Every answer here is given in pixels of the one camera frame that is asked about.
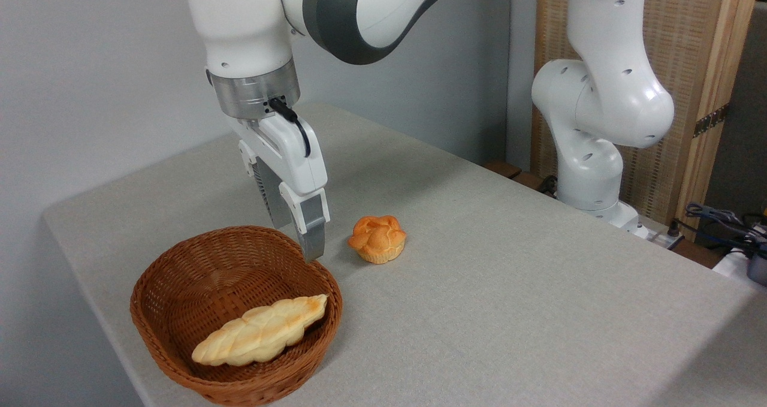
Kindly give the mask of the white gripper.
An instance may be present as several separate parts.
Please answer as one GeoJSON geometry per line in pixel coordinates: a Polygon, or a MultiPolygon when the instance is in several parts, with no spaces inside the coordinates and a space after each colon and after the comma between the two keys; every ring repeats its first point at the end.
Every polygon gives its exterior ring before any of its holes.
{"type": "Polygon", "coordinates": [[[323,256],[329,221],[324,186],[328,175],[317,135],[303,118],[298,125],[273,114],[258,121],[230,118],[247,175],[254,177],[274,228],[291,224],[305,262],[323,256]]]}

